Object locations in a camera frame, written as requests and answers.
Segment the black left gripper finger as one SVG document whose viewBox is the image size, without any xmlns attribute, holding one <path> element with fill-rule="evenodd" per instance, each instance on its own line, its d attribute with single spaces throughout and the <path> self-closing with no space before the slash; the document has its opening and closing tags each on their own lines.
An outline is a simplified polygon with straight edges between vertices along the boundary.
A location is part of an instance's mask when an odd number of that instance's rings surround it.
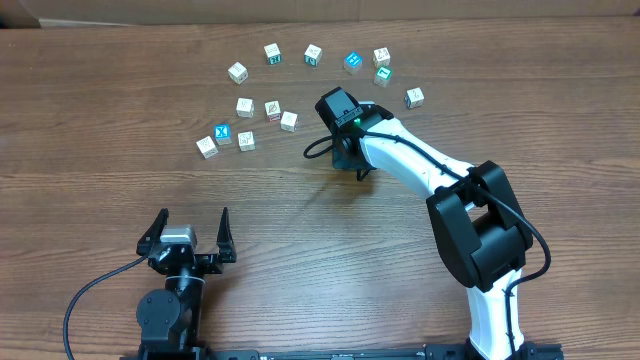
<svg viewBox="0 0 640 360">
<path fill-rule="evenodd" d="M 164 227 L 167 225 L 169 210 L 162 208 L 156 216 L 152 225 L 142 235 L 136 245 L 138 256 L 148 256 L 152 248 L 160 242 L 160 237 Z"/>
<path fill-rule="evenodd" d="M 221 214 L 216 245 L 218 246 L 218 259 L 221 263 L 235 263 L 237 261 L 237 253 L 232 238 L 227 207 L 223 209 Z"/>
</svg>

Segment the green number seven cube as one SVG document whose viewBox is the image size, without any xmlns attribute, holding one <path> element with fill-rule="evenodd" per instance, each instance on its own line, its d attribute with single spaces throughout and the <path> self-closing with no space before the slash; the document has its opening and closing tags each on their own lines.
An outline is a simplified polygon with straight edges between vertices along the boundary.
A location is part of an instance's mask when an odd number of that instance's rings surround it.
<svg viewBox="0 0 640 360">
<path fill-rule="evenodd" d="M 381 66 L 374 75 L 374 83 L 381 87 L 386 87 L 392 78 L 392 69 L 387 66 Z"/>
</svg>

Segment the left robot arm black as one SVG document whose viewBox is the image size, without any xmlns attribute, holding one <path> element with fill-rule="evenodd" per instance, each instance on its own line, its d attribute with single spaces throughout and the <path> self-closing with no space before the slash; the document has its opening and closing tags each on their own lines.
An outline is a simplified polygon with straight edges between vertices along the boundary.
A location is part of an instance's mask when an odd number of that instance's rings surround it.
<svg viewBox="0 0 640 360">
<path fill-rule="evenodd" d="M 136 319 L 141 328 L 138 359 L 212 359 L 211 348 L 199 339 L 205 277 L 221 274 L 237 260 L 235 244 L 224 209 L 220 219 L 216 253 L 196 252 L 194 228 L 170 225 L 169 211 L 160 210 L 137 243 L 136 253 L 165 277 L 164 286 L 145 294 Z"/>
</svg>

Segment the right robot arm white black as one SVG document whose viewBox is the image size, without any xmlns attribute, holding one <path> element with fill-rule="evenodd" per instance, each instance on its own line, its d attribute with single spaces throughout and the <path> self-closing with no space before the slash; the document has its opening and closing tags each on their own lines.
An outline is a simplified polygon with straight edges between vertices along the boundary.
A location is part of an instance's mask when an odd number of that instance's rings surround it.
<svg viewBox="0 0 640 360">
<path fill-rule="evenodd" d="M 425 199 L 441 260 L 467 290 L 471 355 L 522 358 L 517 288 L 528 279 L 522 269 L 534 229 L 503 169 L 441 153 L 374 103 L 318 114 L 331 133 L 337 167 L 358 178 L 383 170 Z"/>
</svg>

